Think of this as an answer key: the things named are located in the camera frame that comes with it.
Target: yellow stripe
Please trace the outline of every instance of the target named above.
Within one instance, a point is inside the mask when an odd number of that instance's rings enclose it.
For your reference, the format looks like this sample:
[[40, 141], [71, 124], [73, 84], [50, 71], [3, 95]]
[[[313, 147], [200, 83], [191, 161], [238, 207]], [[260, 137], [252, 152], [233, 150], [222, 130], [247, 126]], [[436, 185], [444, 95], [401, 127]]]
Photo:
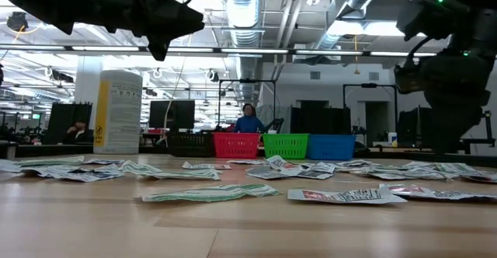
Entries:
[[104, 138], [103, 135], [106, 132], [106, 120], [107, 120], [107, 104], [109, 96], [109, 82], [101, 81], [99, 89], [99, 101], [96, 108], [96, 121], [95, 121], [95, 146], [103, 146]]

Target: blue shirt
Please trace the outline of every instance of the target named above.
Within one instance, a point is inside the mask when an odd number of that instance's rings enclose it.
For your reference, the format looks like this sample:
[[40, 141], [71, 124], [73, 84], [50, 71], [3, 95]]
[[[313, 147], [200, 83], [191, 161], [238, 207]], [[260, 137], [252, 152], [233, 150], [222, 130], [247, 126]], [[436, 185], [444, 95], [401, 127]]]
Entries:
[[238, 118], [236, 121], [234, 133], [257, 133], [257, 129], [263, 130], [264, 125], [261, 120], [255, 116], [247, 116]]

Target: black basket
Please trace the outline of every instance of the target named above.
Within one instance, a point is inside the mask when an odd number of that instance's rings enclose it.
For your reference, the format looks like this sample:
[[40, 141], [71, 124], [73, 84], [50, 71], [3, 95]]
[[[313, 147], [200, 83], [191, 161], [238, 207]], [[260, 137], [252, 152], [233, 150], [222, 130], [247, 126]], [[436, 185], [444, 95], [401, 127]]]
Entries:
[[212, 134], [168, 134], [168, 153], [175, 157], [213, 157]]

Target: table surface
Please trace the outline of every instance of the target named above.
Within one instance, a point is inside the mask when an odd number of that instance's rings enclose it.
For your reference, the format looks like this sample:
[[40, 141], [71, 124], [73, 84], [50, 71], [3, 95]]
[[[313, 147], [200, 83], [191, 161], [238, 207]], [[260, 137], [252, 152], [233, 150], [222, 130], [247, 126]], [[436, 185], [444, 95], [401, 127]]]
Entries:
[[[161, 169], [169, 155], [87, 155]], [[405, 160], [375, 160], [405, 164]], [[127, 174], [76, 183], [0, 173], [1, 257], [497, 257], [497, 204], [409, 201], [391, 206], [287, 200], [290, 188], [346, 191], [380, 180], [336, 173], [328, 180], [266, 181], [232, 165], [221, 181], [150, 180]], [[401, 181], [438, 190], [497, 193], [461, 180]], [[136, 196], [221, 184], [266, 183], [283, 193], [216, 203], [143, 203]]]

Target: green basket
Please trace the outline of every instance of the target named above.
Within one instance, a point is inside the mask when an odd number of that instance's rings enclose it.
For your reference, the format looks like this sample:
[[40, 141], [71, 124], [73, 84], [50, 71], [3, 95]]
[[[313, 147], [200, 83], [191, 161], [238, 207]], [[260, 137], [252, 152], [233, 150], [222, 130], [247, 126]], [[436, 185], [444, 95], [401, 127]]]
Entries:
[[309, 134], [264, 134], [266, 158], [305, 159]]

